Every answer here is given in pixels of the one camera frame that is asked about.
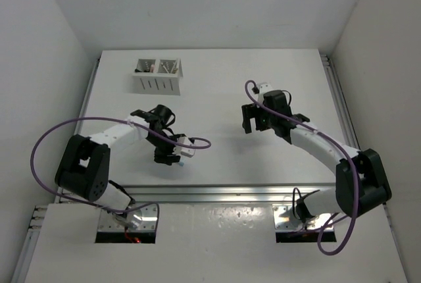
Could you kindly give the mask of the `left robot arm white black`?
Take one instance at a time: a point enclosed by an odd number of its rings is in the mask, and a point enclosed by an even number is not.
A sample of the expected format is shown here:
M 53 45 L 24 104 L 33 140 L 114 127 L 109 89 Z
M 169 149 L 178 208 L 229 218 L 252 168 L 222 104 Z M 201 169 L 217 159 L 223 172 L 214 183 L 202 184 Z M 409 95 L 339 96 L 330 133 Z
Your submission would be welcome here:
M 191 145 L 184 134 L 174 134 L 169 128 L 175 114 L 164 105 L 150 111 L 136 110 L 122 123 L 90 136 L 72 136 L 64 150 L 55 183 L 64 190 L 101 207 L 118 211 L 129 209 L 134 202 L 122 186 L 109 180 L 112 152 L 126 149 L 141 140 L 155 147 L 154 162 L 164 165 L 179 163 L 182 156 L 193 151 L 168 143 Z

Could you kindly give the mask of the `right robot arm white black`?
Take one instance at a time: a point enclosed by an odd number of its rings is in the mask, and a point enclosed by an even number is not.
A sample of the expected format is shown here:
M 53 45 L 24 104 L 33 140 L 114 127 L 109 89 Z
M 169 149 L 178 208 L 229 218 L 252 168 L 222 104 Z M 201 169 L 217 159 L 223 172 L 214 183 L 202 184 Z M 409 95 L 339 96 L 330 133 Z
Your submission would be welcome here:
M 359 217 L 389 201 L 392 196 L 380 155 L 373 149 L 361 151 L 339 143 L 318 131 L 310 119 L 294 114 L 285 92 L 269 84 L 258 84 L 246 91 L 252 103 L 243 105 L 242 127 L 251 133 L 273 130 L 277 137 L 301 148 L 335 175 L 335 186 L 299 198 L 292 209 L 302 223 L 329 213 Z

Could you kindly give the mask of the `gold slim makeup pen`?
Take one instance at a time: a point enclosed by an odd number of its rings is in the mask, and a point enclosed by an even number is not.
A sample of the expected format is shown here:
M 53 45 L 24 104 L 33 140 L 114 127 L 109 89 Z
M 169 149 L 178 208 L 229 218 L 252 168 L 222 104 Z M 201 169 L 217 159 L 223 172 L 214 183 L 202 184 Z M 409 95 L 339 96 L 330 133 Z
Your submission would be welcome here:
M 177 74 L 180 71 L 180 62 L 177 62 L 174 67 L 174 73 Z

